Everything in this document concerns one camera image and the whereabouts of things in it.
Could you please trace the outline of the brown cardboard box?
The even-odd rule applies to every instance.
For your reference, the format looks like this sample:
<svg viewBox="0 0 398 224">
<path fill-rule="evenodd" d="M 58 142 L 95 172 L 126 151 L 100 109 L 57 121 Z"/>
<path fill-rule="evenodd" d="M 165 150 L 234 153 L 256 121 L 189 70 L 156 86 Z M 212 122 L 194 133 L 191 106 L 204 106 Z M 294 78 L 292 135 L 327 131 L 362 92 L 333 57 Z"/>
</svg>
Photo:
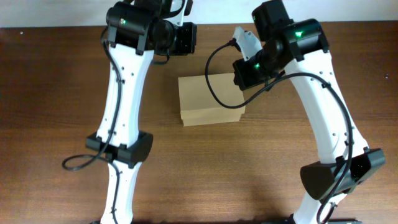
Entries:
<svg viewBox="0 0 398 224">
<path fill-rule="evenodd" d="M 233 106 L 244 102 L 242 91 L 233 82 L 233 73 L 209 75 L 208 78 L 213 91 L 224 104 Z M 185 127 L 238 122 L 245 113 L 245 107 L 227 109 L 221 106 L 211 94 L 203 75 L 180 77 L 178 89 L 180 115 Z"/>
</svg>

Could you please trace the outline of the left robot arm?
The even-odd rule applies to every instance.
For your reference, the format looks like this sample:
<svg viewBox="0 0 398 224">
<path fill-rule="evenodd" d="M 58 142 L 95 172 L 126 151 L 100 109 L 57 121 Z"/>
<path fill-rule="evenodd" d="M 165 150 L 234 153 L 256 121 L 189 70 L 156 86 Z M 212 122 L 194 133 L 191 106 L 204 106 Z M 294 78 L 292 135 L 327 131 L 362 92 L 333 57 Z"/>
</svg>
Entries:
<svg viewBox="0 0 398 224">
<path fill-rule="evenodd" d="M 132 223 L 137 174 L 153 143 L 139 130 L 139 110 L 148 69 L 155 55 L 195 51 L 197 27 L 184 22 L 192 1 L 119 1 L 106 14 L 102 40 L 110 61 L 106 106 L 98 130 L 86 146 L 109 168 L 105 210 L 100 223 Z"/>
</svg>

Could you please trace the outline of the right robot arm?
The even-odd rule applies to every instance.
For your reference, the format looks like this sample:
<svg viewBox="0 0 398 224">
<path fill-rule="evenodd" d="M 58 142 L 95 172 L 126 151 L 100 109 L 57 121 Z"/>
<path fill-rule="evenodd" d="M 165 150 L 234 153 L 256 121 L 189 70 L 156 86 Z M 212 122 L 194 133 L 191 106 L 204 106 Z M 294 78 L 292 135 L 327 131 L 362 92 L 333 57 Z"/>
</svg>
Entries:
<svg viewBox="0 0 398 224">
<path fill-rule="evenodd" d="M 346 107 L 326 35 L 315 19 L 292 20 L 282 1 L 266 1 L 252 12 L 257 36 L 237 28 L 242 53 L 234 82 L 242 90 L 269 90 L 282 80 L 295 87 L 315 135 L 319 160 L 303 166 L 301 206 L 289 223 L 328 223 L 338 204 L 385 163 L 381 149 L 370 149 Z"/>
</svg>

